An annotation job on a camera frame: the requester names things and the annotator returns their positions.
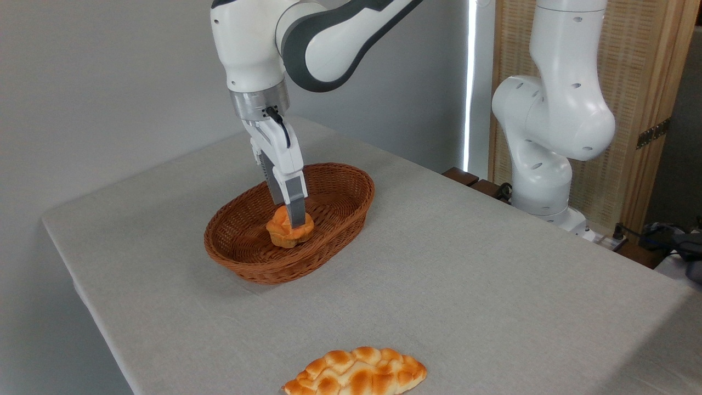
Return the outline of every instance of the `wicker basket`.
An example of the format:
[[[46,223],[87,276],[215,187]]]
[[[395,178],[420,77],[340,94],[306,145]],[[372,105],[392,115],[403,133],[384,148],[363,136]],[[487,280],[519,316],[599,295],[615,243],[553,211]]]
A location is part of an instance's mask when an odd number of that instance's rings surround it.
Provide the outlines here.
[[[305,166],[309,197],[305,209],[314,220],[312,238],[291,249],[273,245],[265,224],[273,217],[266,183],[242,193],[219,209],[205,230],[205,250],[239,277],[280,284],[305,276],[341,251],[363,228],[373,201],[371,177],[347,164]]]

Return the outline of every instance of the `braided bread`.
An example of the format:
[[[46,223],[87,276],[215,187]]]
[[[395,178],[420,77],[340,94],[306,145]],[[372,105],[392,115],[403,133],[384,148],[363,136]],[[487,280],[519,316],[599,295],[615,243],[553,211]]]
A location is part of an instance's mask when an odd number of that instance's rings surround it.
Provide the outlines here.
[[[398,395],[427,377],[427,368],[392,349],[330,351],[283,386],[288,395]]]

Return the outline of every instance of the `wooden block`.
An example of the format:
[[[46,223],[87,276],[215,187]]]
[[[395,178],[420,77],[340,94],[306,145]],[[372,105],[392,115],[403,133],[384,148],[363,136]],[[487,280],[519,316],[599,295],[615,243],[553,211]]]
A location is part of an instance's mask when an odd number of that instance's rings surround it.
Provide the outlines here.
[[[500,186],[487,180],[480,180],[470,187],[492,198],[497,198],[500,194]]]
[[[656,268],[665,259],[663,251],[649,251],[629,241],[624,242],[616,253],[650,269]]]
[[[442,176],[448,177],[454,181],[462,183],[465,186],[471,186],[479,180],[477,176],[474,176],[471,173],[467,173],[459,169],[458,167],[452,167],[444,171],[442,173]]]

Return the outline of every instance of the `bread roll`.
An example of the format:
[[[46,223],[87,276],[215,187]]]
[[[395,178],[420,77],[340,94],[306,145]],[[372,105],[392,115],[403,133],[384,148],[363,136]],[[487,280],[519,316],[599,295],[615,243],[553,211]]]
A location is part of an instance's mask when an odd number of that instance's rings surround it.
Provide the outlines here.
[[[292,229],[288,209],[285,205],[278,207],[273,214],[273,218],[265,226],[270,233],[270,241],[278,247],[292,248],[298,243],[305,242],[312,237],[314,221],[312,217],[305,213],[305,224]]]
[[[398,395],[427,377],[427,369],[392,349],[330,351],[283,386],[288,395]]]

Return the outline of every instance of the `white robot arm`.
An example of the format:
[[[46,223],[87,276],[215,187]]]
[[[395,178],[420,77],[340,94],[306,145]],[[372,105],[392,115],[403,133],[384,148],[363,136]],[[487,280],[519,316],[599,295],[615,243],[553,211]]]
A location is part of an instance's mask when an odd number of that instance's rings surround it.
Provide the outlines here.
[[[493,97],[512,158],[512,205],[589,238],[585,217],[568,208],[567,158],[597,157],[614,137],[614,116],[597,78],[607,0],[536,4],[530,53],[541,78],[510,77]]]
[[[305,223],[307,187],[284,73],[308,91],[344,84],[368,49],[421,0],[351,0],[333,10],[306,0],[215,0],[212,32],[237,116],[251,135],[275,204]]]

